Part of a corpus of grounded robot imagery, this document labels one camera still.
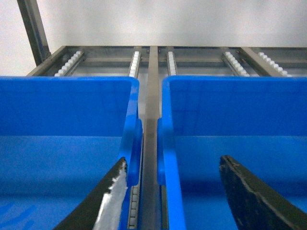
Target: metal post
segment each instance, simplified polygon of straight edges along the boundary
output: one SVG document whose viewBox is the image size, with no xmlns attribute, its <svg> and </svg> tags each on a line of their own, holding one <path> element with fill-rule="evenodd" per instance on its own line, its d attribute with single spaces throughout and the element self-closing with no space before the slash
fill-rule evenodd
<svg viewBox="0 0 307 230">
<path fill-rule="evenodd" d="M 157 120 L 159 118 L 158 47 L 151 46 L 144 124 L 140 226 L 142 230 L 160 229 L 161 206 L 157 182 Z"/>
<path fill-rule="evenodd" d="M 36 0 L 17 0 L 36 65 L 49 55 L 49 47 Z"/>
<path fill-rule="evenodd" d="M 283 75 L 270 66 L 258 54 L 249 47 L 242 47 L 239 50 L 242 58 L 260 75 L 271 77 L 283 77 Z"/>
</svg>

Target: white wall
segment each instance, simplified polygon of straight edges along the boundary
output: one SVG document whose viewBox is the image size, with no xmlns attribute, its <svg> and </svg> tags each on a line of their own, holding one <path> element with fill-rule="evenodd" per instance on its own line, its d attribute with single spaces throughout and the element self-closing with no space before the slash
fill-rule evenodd
<svg viewBox="0 0 307 230">
<path fill-rule="evenodd" d="M 307 46 L 306 0 L 37 0 L 62 45 Z M 15 0 L 0 0 L 0 74 L 34 67 Z"/>
</svg>

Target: metal divider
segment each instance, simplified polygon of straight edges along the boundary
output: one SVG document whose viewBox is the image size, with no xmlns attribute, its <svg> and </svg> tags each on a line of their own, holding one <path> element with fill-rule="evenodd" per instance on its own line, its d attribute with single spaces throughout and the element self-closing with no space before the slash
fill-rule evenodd
<svg viewBox="0 0 307 230">
<path fill-rule="evenodd" d="M 157 120 L 159 114 L 158 47 L 149 50 L 148 82 L 144 124 L 143 169 L 141 178 L 140 229 L 160 229 L 159 185 L 157 182 Z"/>
</svg>

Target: steel bar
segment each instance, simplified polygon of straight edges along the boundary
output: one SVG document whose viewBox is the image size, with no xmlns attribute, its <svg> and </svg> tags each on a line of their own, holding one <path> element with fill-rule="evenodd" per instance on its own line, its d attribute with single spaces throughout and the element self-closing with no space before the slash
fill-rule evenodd
<svg viewBox="0 0 307 230">
<path fill-rule="evenodd" d="M 162 229 L 168 229 L 168 208 L 167 192 L 164 185 L 161 186 L 161 209 L 162 209 Z"/>
<path fill-rule="evenodd" d="M 159 57 L 159 62 L 167 61 L 167 58 L 165 57 Z M 148 62 L 149 58 L 142 57 L 142 62 Z M 102 62 L 131 62 L 131 58 L 127 57 L 88 57 L 86 61 L 84 62 L 84 65 L 87 66 L 96 66 L 99 65 Z M 223 63 L 220 59 L 215 58 L 176 58 L 176 62 L 208 62 L 208 63 Z"/>
<path fill-rule="evenodd" d="M 50 55 L 48 42 L 36 0 L 17 0 L 32 53 L 38 66 Z"/>
<path fill-rule="evenodd" d="M 263 60 L 249 47 L 242 47 L 239 51 L 242 58 L 260 75 L 271 77 L 283 77 L 283 75 L 275 70 L 269 63 Z"/>
<path fill-rule="evenodd" d="M 142 230 L 160 229 L 161 209 L 157 182 L 157 120 L 159 118 L 159 69 L 158 47 L 151 46 L 144 124 L 144 152 L 141 188 L 140 225 Z"/>
</svg>

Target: blue plastic crate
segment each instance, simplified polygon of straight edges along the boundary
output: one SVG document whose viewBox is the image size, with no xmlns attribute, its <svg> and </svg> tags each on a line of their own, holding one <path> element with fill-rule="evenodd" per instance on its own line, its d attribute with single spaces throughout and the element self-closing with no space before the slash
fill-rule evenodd
<svg viewBox="0 0 307 230">
<path fill-rule="evenodd" d="M 158 182 L 170 230 L 236 230 L 219 175 L 231 155 L 307 212 L 307 79 L 168 77 Z"/>
<path fill-rule="evenodd" d="M 121 157 L 139 180 L 139 83 L 128 77 L 0 78 L 0 229 L 51 229 Z"/>
</svg>

